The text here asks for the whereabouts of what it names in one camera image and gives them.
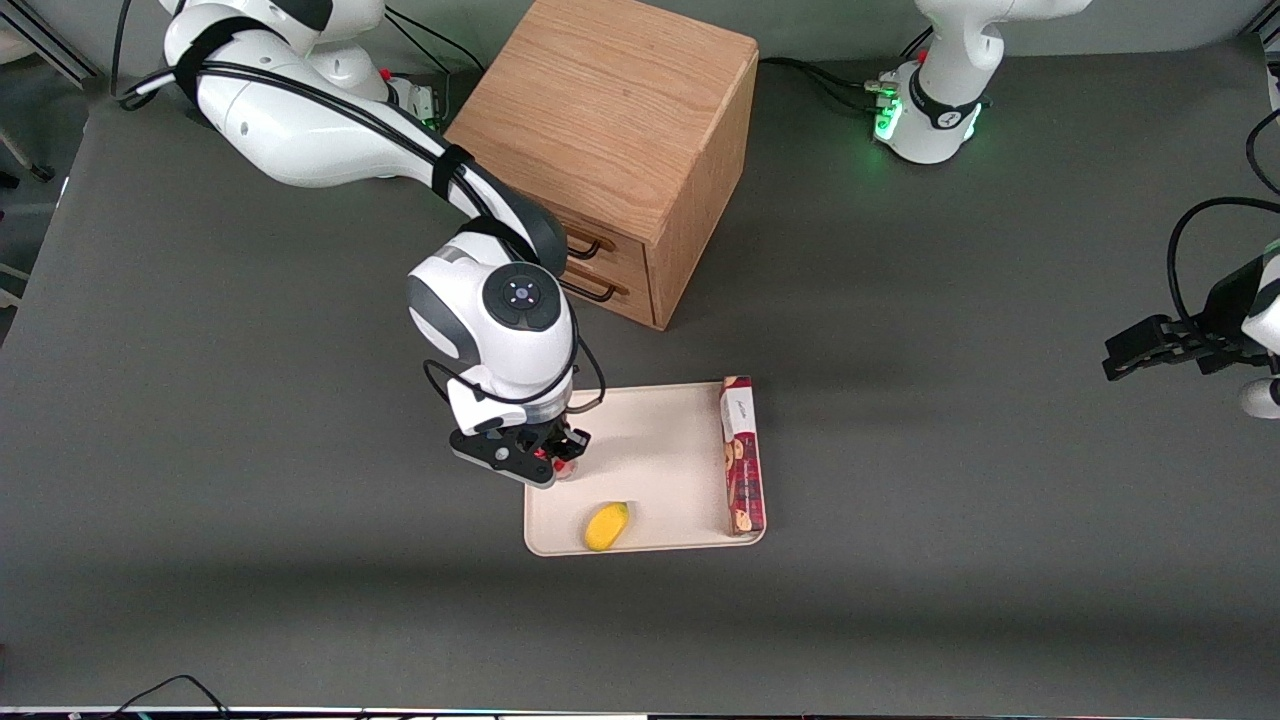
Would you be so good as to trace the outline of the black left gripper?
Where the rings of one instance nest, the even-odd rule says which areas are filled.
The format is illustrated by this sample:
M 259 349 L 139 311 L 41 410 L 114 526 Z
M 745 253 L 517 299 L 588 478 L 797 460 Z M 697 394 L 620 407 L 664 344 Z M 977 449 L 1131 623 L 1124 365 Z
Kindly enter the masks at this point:
M 1258 256 L 1220 281 L 1194 316 L 1202 334 L 1225 348 L 1207 348 L 1196 360 L 1211 375 L 1231 365 L 1274 368 L 1274 259 Z M 1194 354 L 1187 324 L 1167 315 L 1147 316 L 1126 329 L 1126 342 L 1107 342 L 1102 361 L 1107 382 L 1151 366 L 1151 357 Z

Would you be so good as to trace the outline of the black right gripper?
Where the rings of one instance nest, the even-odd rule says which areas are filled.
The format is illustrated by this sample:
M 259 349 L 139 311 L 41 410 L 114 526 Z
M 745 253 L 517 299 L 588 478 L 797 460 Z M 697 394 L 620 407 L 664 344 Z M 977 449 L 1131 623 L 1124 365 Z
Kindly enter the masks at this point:
M 513 457 L 531 457 L 534 480 L 558 480 L 563 475 L 563 465 L 575 462 L 586 452 L 590 438 L 589 433 L 571 428 L 564 418 L 504 427 L 494 430 L 494 459 L 506 462 Z

